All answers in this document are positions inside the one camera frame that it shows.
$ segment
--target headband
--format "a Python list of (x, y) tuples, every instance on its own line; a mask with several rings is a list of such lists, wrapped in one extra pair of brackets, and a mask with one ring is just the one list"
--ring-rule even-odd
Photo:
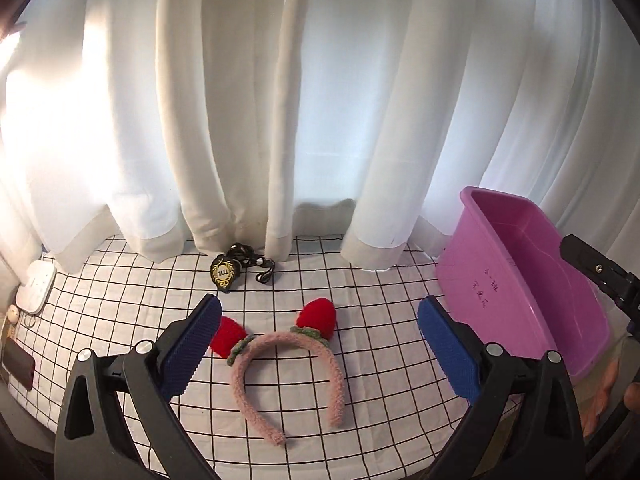
[(330, 390), (327, 419), (332, 428), (337, 428), (342, 422), (344, 411), (344, 379), (334, 354), (329, 349), (329, 339), (334, 334), (334, 327), (335, 307), (327, 298), (313, 300), (303, 308), (290, 332), (248, 335), (233, 319), (222, 316), (220, 320), (220, 327), (209, 346), (231, 366), (229, 386), (240, 413), (261, 437), (275, 446), (284, 444), (284, 433), (268, 423), (251, 405), (244, 391), (244, 373), (252, 359), (277, 344), (309, 350), (328, 370)]

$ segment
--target human hand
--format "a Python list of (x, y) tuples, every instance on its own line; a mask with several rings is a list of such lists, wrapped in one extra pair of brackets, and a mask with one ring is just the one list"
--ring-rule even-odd
[[(610, 362), (604, 372), (602, 382), (596, 392), (593, 403), (587, 412), (580, 416), (580, 420), (582, 422), (582, 434), (585, 437), (590, 436), (590, 434), (596, 430), (598, 419), (609, 403), (611, 389), (618, 378), (618, 365), (618, 359)], [(633, 383), (629, 385), (625, 391), (624, 402), (628, 410), (640, 414), (640, 383)]]

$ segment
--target strawberry ear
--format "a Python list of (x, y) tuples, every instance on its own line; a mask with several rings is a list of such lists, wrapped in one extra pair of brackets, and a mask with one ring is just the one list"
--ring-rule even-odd
[(213, 352), (218, 354), (222, 358), (228, 358), (231, 354), (231, 349), (246, 337), (246, 330), (242, 328), (233, 319), (222, 316), (220, 318), (220, 327), (213, 336), (209, 347)]
[(296, 326), (315, 328), (320, 331), (324, 339), (329, 341), (335, 328), (334, 304), (327, 298), (318, 298), (307, 303), (296, 320)]

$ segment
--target gold badge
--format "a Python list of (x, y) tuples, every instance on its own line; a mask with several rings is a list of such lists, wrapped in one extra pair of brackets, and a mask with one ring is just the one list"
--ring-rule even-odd
[(242, 265), (224, 254), (220, 254), (211, 263), (211, 279), (218, 290), (228, 292), (231, 284), (240, 275)]

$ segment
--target white device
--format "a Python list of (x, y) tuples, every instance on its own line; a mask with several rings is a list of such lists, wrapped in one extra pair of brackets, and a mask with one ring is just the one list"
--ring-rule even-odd
[(35, 316), (44, 306), (55, 275), (56, 267), (51, 262), (32, 262), (27, 269), (27, 284), (18, 287), (15, 304)]

